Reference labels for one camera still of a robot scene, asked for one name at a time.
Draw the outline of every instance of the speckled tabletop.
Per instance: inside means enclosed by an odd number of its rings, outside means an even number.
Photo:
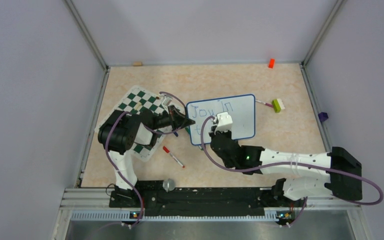
[[[266,64],[112,67],[98,123],[133,85],[154,93],[172,93],[185,104],[249,93],[265,102],[280,98],[286,107],[280,113],[257,103],[255,137],[240,140],[239,144],[303,154],[325,151],[297,63],[276,64],[273,69]],[[288,176],[225,171],[212,164],[203,151],[191,144],[184,129],[178,133],[179,137],[168,135],[163,144],[183,162],[185,168],[181,168],[161,148],[148,162],[133,158],[133,168],[139,180],[171,178],[177,187],[271,187],[277,179]],[[208,150],[222,163],[210,148]],[[114,169],[95,133],[81,186],[106,187],[115,179]]]

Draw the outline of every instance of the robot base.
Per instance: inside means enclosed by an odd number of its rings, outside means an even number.
[[[236,217],[263,216],[264,208],[302,207],[304,201],[274,196],[270,188],[260,187],[177,187],[166,192],[163,181],[138,181],[146,216]],[[140,208],[136,194],[116,188],[111,192],[110,208]]]

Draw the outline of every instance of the chessboard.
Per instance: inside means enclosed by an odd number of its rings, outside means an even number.
[[[174,106],[178,109],[181,109],[178,105],[174,104]],[[158,94],[150,92],[143,87],[133,86],[127,93],[121,98],[121,100],[112,108],[111,112],[109,112],[105,118],[96,125],[95,133],[99,132],[99,128],[105,123],[105,121],[110,117],[110,115],[114,112],[114,110],[119,111],[127,111],[132,114],[139,114],[142,109],[149,109],[155,115],[161,114],[164,112],[165,108],[163,107],[162,97]],[[168,126],[165,128],[160,128],[156,130],[161,133],[168,133],[172,131],[172,127]],[[161,145],[164,137],[166,135],[158,135],[158,139],[156,144],[153,147],[138,145],[136,143],[133,144],[130,150],[132,150],[132,155],[142,160],[143,162],[147,162],[155,150]]]

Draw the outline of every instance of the whiteboard blue border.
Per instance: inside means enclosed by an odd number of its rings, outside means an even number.
[[[202,103],[202,102],[208,102],[208,101],[219,100],[219,99],[233,99],[233,98],[239,98],[239,97],[245,97],[245,96],[253,96],[254,97],[254,135],[252,135],[250,137],[238,138],[237,140],[251,139],[256,135],[256,96],[252,93],[235,95],[235,96],[225,96],[225,97],[219,97],[219,98],[211,98],[211,99],[207,99],[207,100],[190,101],[186,104],[186,109],[188,109],[189,104],[193,104],[193,103]],[[189,139],[190,139],[190,144],[192,144],[194,146],[200,146],[201,145],[201,144],[193,144],[192,143],[192,130],[190,130]]]

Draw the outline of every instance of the whiteboard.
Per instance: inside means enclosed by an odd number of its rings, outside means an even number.
[[[256,134],[256,97],[253,94],[228,96],[208,100],[191,101],[186,105],[187,115],[195,121],[190,126],[190,142],[201,144],[201,127],[209,116],[228,112],[233,120],[232,139],[249,139]],[[213,126],[208,121],[204,128],[204,143],[209,144],[209,132]]]

